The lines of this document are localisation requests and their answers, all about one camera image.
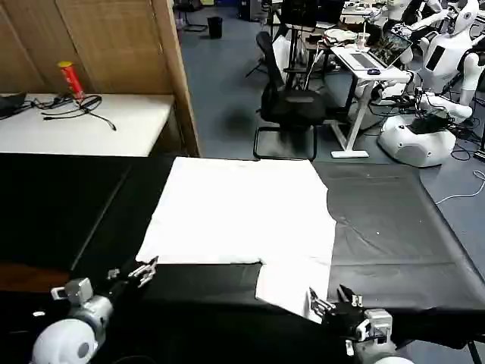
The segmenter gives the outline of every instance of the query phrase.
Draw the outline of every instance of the white table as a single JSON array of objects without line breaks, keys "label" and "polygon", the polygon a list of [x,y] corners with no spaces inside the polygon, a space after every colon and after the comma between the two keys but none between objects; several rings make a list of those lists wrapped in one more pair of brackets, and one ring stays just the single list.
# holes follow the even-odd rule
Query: white table
[{"label": "white table", "polygon": [[[49,102],[53,97],[28,94],[26,100]],[[73,104],[45,111],[33,108],[0,121],[0,152],[148,156],[165,124],[170,119],[175,124],[173,105],[173,96],[102,95],[93,112],[110,120],[117,131],[91,115],[43,120],[41,112],[69,111],[75,109]]]},{"label": "white table", "polygon": [[355,113],[355,120],[352,128],[349,131],[349,135],[345,137],[340,130],[339,122],[336,120],[330,120],[328,123],[332,127],[336,138],[339,141],[340,146],[343,150],[338,150],[332,152],[332,157],[334,158],[367,158],[369,154],[364,150],[354,150],[355,139],[357,138],[358,130],[361,126],[362,119],[364,118],[365,112],[367,111],[368,103],[371,100],[371,92],[377,81],[383,80],[396,80],[398,82],[408,82],[409,74],[401,71],[396,67],[390,67],[386,70],[381,69],[380,74],[370,75],[367,71],[357,71],[354,70],[343,58],[344,55],[350,52],[355,52],[355,49],[348,49],[343,47],[333,47],[331,51],[343,62],[347,68],[353,73],[354,77],[357,77],[360,82],[367,82],[364,92],[360,99],[358,100],[358,108]]}]

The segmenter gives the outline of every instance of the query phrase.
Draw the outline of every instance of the laptop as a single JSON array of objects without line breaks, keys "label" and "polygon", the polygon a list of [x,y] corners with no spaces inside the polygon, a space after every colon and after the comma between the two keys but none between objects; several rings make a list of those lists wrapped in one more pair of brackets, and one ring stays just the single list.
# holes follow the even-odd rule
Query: laptop
[{"label": "laptop", "polygon": [[356,71],[370,68],[385,70],[391,67],[411,45],[410,40],[387,30],[374,48],[369,49],[368,52],[355,50],[343,55],[343,59]]}]

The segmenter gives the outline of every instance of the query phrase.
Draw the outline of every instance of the black trash can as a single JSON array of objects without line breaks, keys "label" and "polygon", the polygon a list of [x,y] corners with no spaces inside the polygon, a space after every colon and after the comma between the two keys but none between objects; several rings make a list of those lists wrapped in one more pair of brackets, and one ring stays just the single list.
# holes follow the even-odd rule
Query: black trash can
[{"label": "black trash can", "polygon": [[207,23],[209,25],[209,36],[211,39],[219,39],[222,37],[222,17],[208,17]]}]

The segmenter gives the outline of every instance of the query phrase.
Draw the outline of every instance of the chair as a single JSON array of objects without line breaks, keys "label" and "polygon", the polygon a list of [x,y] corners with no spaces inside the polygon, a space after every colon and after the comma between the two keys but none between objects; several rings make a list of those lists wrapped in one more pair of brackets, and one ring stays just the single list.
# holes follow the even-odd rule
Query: chair
[{"label": "chair", "polygon": [[201,33],[205,32],[208,28],[207,25],[204,24],[191,24],[189,22],[189,18],[187,17],[188,12],[194,12],[197,10],[202,9],[202,3],[200,0],[179,0],[174,5],[174,9],[179,12],[179,19],[181,19],[181,14],[183,13],[183,17],[185,18],[185,26],[182,28],[184,32],[193,32],[193,33]]},{"label": "chair", "polygon": [[[273,38],[272,42],[278,39],[279,36],[286,36],[288,31],[289,29],[286,26],[286,24],[280,24],[280,26],[278,27],[278,31],[276,32],[276,36]],[[259,71],[259,72],[262,72],[263,74],[266,74],[266,71],[260,68],[261,66],[265,66],[265,65],[266,63],[264,61],[264,56],[261,56],[258,60],[258,64],[254,66],[253,69],[251,69],[250,72],[246,74],[246,78],[249,77],[254,71]]]},{"label": "chair", "polygon": [[[261,96],[260,115],[263,120],[277,123],[279,127],[259,127],[256,130],[253,146],[253,155],[259,159],[296,159],[286,157],[273,157],[258,154],[258,139],[261,132],[293,132],[313,129],[313,154],[310,161],[317,156],[318,130],[326,116],[325,105],[320,94],[310,90],[286,89],[276,58],[274,57],[273,45],[268,32],[260,32],[256,36],[256,42],[264,53],[264,59],[268,69],[269,83],[264,88]],[[301,73],[306,71],[286,69],[287,73]]]}]

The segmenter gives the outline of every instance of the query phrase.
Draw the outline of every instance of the laptop screen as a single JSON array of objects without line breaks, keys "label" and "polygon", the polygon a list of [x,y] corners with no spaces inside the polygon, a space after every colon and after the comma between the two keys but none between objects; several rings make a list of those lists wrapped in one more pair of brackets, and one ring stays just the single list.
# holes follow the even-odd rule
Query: laptop screen
[{"label": "laptop screen", "polygon": [[411,44],[411,41],[406,38],[387,30],[381,36],[379,42],[373,45],[373,48],[369,49],[369,53],[386,67],[389,67]]}]

